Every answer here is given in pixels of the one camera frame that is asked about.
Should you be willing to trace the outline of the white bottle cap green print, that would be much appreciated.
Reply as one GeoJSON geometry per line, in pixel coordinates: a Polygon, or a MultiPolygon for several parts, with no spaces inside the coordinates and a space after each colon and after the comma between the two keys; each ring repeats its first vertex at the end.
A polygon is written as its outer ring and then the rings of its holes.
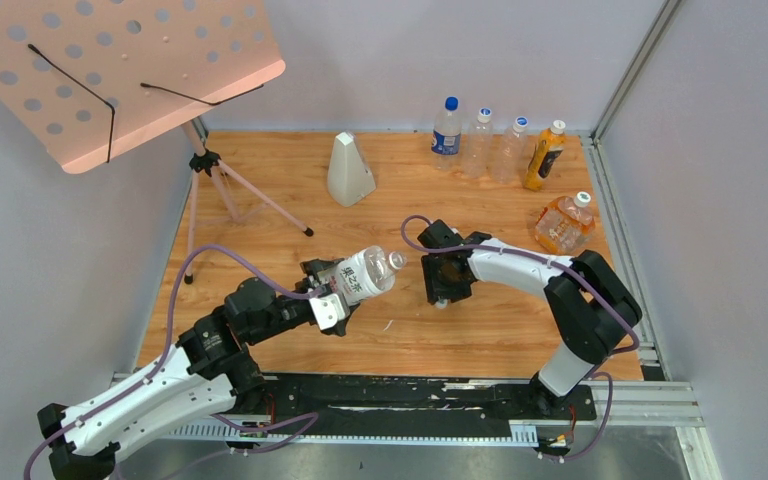
{"type": "Polygon", "coordinates": [[[580,191],[574,197],[574,204],[578,208],[587,208],[592,201],[592,196],[585,191],[580,191]]]}

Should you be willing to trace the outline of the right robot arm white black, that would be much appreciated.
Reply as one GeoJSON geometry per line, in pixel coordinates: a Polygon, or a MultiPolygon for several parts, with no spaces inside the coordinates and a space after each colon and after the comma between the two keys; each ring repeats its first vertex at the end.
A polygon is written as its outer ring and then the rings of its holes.
{"type": "Polygon", "coordinates": [[[609,357],[637,347],[634,331],[642,310],[604,257],[592,250],[552,256],[506,244],[483,232],[464,237],[442,220],[429,223],[413,248],[430,304],[469,298],[478,282],[514,288],[545,300],[560,335],[555,353],[535,374],[531,403],[556,417],[571,403],[571,391],[609,357]]]}

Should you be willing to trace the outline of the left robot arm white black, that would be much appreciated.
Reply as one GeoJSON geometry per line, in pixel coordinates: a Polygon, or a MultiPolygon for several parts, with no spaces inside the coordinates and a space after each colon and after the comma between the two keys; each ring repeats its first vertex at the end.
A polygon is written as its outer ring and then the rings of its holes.
{"type": "Polygon", "coordinates": [[[287,294],[246,279],[151,364],[81,404],[39,410],[53,476],[106,479],[139,449],[193,420],[235,407],[258,411],[267,389],[250,346],[303,324],[344,335],[353,309],[334,278],[339,263],[302,263],[304,277],[287,294]]]}

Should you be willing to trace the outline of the white green label bottle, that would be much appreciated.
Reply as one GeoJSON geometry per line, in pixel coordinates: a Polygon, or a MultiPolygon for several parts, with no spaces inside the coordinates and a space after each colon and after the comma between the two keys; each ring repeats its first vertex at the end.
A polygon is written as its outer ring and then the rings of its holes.
{"type": "Polygon", "coordinates": [[[407,263],[404,253],[372,245],[340,260],[324,278],[349,306],[355,306],[390,291],[407,263]]]}

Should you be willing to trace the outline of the orange label plastic bottle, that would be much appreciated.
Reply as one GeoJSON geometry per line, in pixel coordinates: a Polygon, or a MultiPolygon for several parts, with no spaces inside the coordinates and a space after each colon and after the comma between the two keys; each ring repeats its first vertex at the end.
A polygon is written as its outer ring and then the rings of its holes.
{"type": "Polygon", "coordinates": [[[588,241],[595,229],[591,203],[587,208],[578,208],[574,204],[576,194],[552,200],[536,222],[535,240],[553,255],[572,255],[588,241]]]}

